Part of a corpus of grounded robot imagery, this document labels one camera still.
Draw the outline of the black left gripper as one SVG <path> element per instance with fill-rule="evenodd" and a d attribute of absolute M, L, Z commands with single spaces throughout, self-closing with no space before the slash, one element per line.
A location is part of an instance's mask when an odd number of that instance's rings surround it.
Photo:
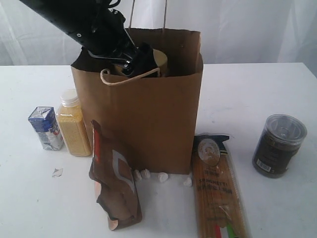
<path fill-rule="evenodd" d="M 124 28 L 125 17 L 116 9 L 100 8 L 80 44 L 94 58 L 107 59 L 135 77 L 158 67 L 153 48 L 143 42 L 138 49 Z"/>

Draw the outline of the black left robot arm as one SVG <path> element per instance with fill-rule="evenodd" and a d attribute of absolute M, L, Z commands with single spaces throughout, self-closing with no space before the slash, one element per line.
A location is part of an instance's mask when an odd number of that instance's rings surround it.
<path fill-rule="evenodd" d="M 110 0 L 24 0 L 23 4 L 71 37 L 89 55 L 120 66 L 129 78 L 157 68 L 153 48 L 136 46 Z"/>

